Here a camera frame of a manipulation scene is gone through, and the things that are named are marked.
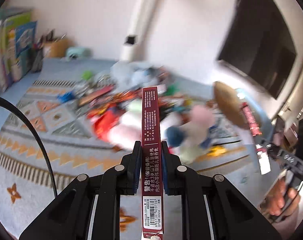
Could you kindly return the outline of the person's right hand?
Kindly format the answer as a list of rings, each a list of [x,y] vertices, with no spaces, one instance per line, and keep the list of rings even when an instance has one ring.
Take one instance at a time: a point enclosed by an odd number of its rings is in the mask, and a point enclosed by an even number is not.
[[[264,202],[260,205],[262,214],[279,216],[282,213],[282,209],[286,203],[284,199],[285,195],[291,199],[292,203],[284,211],[283,215],[285,217],[292,215],[296,209],[298,209],[301,197],[298,194],[298,191],[294,188],[288,189],[288,192],[286,193],[286,183],[284,178],[277,180],[273,188],[267,194]]]

